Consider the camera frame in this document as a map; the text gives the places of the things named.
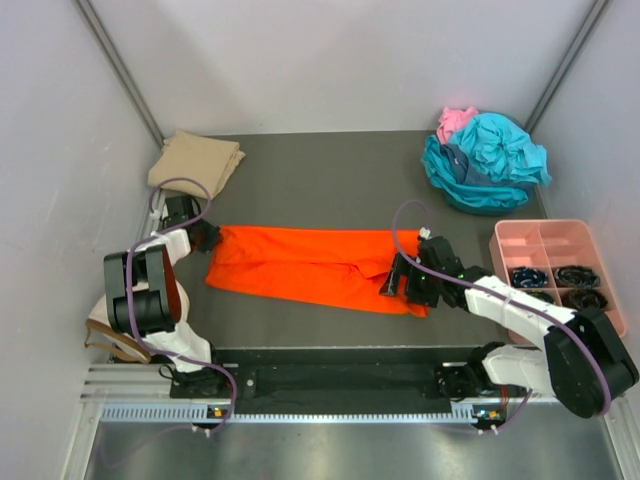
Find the orange t shirt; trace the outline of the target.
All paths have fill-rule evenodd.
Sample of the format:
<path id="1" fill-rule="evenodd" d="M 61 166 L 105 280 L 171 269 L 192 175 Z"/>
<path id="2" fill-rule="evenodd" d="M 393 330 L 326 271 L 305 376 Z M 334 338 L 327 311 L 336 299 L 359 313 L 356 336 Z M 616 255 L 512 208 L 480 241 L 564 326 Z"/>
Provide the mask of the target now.
<path id="1" fill-rule="evenodd" d="M 379 293 L 397 252 L 389 230 L 223 226 L 207 286 L 354 311 L 426 318 L 405 294 Z"/>

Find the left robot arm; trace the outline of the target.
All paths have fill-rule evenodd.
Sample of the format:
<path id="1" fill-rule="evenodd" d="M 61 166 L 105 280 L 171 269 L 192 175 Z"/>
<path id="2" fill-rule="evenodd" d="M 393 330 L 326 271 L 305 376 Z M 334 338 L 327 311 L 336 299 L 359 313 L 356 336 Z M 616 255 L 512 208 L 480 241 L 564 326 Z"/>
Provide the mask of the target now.
<path id="1" fill-rule="evenodd" d="M 199 219 L 195 198 L 179 195 L 160 213 L 165 234 L 103 260 L 106 322 L 148 361 L 164 355 L 171 366 L 159 373 L 171 381 L 172 398 L 212 398 L 227 386 L 225 370 L 216 366 L 215 348 L 188 324 L 189 297 L 174 265 L 193 250 L 209 252 L 221 240 L 220 229 Z"/>

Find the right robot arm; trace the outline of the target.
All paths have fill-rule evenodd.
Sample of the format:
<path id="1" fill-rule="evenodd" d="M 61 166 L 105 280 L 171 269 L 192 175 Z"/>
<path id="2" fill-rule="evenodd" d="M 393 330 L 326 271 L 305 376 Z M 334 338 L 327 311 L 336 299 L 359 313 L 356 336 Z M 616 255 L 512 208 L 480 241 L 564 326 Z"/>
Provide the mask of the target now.
<path id="1" fill-rule="evenodd" d="M 467 360 L 469 388 L 487 396 L 514 385 L 554 396 L 581 418 L 606 413 L 639 381 L 639 371 L 608 316 L 596 307 L 572 309 L 537 299 L 489 271 L 466 268 L 443 237 L 419 238 L 415 257 L 398 251 L 380 293 L 410 304 L 445 302 L 489 319 L 529 341 L 529 347 L 488 344 Z"/>

